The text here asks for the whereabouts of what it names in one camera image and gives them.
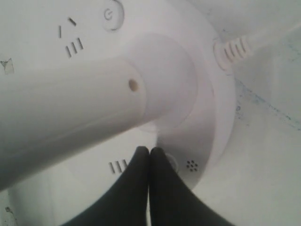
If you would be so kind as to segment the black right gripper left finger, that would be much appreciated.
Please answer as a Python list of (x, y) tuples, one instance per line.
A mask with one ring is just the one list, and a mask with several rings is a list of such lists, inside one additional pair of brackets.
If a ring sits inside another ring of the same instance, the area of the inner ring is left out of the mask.
[(147, 225), (150, 153), (139, 146), (125, 171), (110, 189), (65, 226)]

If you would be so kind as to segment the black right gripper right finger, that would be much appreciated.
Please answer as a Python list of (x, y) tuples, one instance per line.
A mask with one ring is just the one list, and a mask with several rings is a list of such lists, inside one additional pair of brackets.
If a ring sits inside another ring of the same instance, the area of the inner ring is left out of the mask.
[(150, 217), (153, 226), (230, 226), (176, 174), (163, 149), (150, 152)]

